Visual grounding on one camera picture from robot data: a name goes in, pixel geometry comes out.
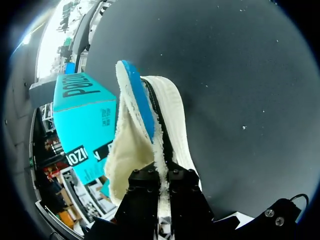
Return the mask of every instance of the shelving unit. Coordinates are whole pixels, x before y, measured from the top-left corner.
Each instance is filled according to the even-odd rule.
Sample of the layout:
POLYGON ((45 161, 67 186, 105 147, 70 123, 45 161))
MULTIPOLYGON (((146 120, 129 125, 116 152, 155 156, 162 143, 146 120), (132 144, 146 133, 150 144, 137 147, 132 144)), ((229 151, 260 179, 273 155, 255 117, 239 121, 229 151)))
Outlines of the shelving unit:
POLYGON ((54 116, 53 116, 53 102, 47 103, 46 105, 42 106, 42 123, 44 126, 45 131, 53 132, 56 127, 54 124, 54 116))
MULTIPOLYGON (((70 183, 65 178, 65 174, 70 171, 73 171, 72 167, 67 167, 60 171, 62 183, 73 205, 75 206, 76 210, 79 212, 85 223, 87 225, 93 224, 93 221, 90 220, 90 217, 88 216, 88 213, 84 207, 87 203, 91 203, 95 210, 99 213, 100 216, 98 216, 98 218, 102 218, 105 220, 112 219, 117 211, 117 207, 110 202, 108 202, 108 204, 105 204, 104 206, 102 206, 103 204, 99 204, 101 201, 103 201, 103 198, 101 197, 100 199, 100 197, 96 197, 97 194, 94 194, 93 192, 90 194, 90 190, 88 189, 88 187, 84 186, 79 179, 77 179, 77 184, 74 186, 74 190, 71 189, 70 183)), ((96 187, 102 187, 102 183, 99 179, 96 179, 95 188, 96 187)))
POLYGON ((64 178, 63 176, 61 177, 61 179, 62 179, 63 185, 64 185, 64 187, 65 187, 65 190, 66 190, 66 192, 67 192, 68 195, 69 195, 69 198, 71 199, 71 201, 72 201, 75 209, 76 209, 76 210, 78 211, 78 213, 80 214, 82 220, 83 220, 87 225, 90 224, 90 221, 86 218, 86 216, 84 215, 83 211, 80 209, 79 204, 77 203, 78 201, 76 201, 76 199, 74 198, 74 193, 72 193, 72 192, 70 191, 70 186, 69 186, 69 184, 66 182, 66 180, 65 180, 65 178, 64 178))

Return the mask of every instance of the cyan cardboard box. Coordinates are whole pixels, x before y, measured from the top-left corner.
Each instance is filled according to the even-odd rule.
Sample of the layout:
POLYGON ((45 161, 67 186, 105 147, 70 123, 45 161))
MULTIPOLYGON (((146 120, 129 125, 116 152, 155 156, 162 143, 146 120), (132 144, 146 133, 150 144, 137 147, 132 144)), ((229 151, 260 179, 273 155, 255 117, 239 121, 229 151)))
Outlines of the cyan cardboard box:
POLYGON ((53 121, 65 156, 82 183, 104 175, 115 137, 116 97, 84 72, 59 75, 53 121))

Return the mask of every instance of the screw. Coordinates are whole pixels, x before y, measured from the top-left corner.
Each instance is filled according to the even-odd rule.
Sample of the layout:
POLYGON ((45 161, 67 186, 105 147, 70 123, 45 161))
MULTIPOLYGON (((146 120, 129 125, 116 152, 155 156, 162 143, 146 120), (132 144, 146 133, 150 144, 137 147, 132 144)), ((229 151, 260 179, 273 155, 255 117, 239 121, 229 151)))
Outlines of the screw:
POLYGON ((275 225, 281 227, 285 223, 285 219, 282 216, 279 216, 275 220, 275 225))
POLYGON ((129 192, 133 192, 135 189, 136 189, 136 188, 135 188, 134 186, 130 186, 130 187, 128 188, 128 191, 129 191, 129 192))
POLYGON ((265 210, 264 215, 267 218, 272 218, 275 215, 275 211, 273 211, 271 208, 268 208, 267 210, 265 210))

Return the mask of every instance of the polizo logo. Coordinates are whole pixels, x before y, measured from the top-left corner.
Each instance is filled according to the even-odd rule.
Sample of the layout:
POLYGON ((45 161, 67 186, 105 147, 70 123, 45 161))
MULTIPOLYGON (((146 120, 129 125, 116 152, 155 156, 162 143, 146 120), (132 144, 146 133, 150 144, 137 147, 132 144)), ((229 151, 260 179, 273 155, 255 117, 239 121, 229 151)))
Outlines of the polizo logo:
POLYGON ((85 160, 88 160, 88 153, 83 145, 78 146, 77 148, 69 151, 65 154, 65 156, 69 162, 69 165, 72 167, 75 167, 78 164, 83 163, 85 160))
POLYGON ((64 98, 72 96, 80 96, 84 94, 100 93, 99 90, 87 91, 86 88, 93 86, 93 84, 81 73, 67 74, 62 77, 64 98))

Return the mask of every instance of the dark gray surface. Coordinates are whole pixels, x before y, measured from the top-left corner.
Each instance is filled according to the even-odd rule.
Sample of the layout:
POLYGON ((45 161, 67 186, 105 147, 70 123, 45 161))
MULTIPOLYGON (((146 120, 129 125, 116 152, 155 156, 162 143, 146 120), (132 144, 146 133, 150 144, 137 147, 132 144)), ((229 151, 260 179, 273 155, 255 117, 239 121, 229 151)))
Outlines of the dark gray surface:
POLYGON ((29 96, 33 109, 54 101, 56 80, 57 75, 52 75, 30 86, 29 96))
POLYGON ((117 1, 96 29, 85 71, 118 96, 115 64, 122 59, 178 87, 190 153, 218 218, 233 211, 256 217, 279 198, 313 196, 319 70, 276 5, 117 1))
POLYGON ((80 55, 89 44, 90 21, 93 18, 101 0, 97 1, 94 6, 83 16, 76 31, 72 52, 80 55))
POLYGON ((1 127, 7 156, 5 163, 14 187, 11 191, 17 193, 23 204, 15 207, 23 207, 26 216, 30 217, 37 230, 48 237, 52 229, 36 209, 37 197, 29 165, 29 138, 34 109, 31 107, 28 89, 35 80, 36 57, 43 29, 44 26, 39 28, 32 35, 29 45, 19 47, 11 57, 12 67, 4 96, 1 127))

